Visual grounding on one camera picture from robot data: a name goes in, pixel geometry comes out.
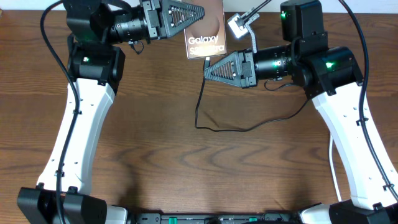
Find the Galaxy S25 Ultra smartphone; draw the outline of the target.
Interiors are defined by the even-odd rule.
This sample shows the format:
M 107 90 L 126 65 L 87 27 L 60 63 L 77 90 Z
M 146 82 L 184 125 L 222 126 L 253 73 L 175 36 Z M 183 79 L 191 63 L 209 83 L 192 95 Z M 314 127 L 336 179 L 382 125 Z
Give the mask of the Galaxy S25 Ultra smartphone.
M 203 19 L 185 29 L 187 58 L 190 60 L 227 53 L 223 0 L 183 0 L 205 9 Z

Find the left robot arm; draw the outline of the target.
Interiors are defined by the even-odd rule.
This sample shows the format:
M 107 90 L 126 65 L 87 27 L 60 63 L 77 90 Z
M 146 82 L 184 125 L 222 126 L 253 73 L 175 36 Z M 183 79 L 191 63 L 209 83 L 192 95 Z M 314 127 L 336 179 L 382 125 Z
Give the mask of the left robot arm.
M 168 39 L 204 18 L 201 6 L 181 1 L 64 1 L 68 62 L 67 105 L 50 159 L 17 205 L 31 223 L 138 223 L 127 208 L 91 196 L 93 162 L 105 117 L 118 92 L 125 54 Z

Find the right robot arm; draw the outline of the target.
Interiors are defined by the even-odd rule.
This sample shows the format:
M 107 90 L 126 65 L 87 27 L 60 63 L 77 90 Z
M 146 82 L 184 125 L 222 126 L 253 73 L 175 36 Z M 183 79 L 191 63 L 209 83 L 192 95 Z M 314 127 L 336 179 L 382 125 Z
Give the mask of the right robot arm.
M 325 121 L 346 176 L 350 198 L 289 213 L 292 223 L 396 223 L 397 171 L 366 99 L 368 70 L 349 48 L 328 45 L 320 1 L 280 5 L 285 46 L 234 51 L 206 61 L 204 79 L 240 88 L 291 76 Z

